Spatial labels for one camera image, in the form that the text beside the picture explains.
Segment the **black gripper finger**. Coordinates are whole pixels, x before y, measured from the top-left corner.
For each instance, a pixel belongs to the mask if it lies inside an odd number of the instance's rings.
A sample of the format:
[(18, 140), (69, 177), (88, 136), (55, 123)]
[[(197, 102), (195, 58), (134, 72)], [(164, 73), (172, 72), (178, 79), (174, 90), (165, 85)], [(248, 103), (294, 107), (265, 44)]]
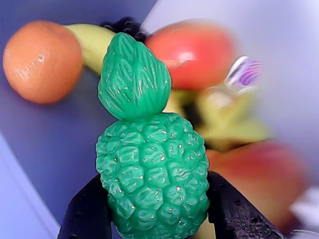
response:
[(220, 174), (207, 175), (208, 220), (217, 239), (284, 239), (285, 236)]
[(118, 233), (111, 226), (108, 192), (95, 176), (71, 200), (65, 213), (59, 239), (116, 239)]

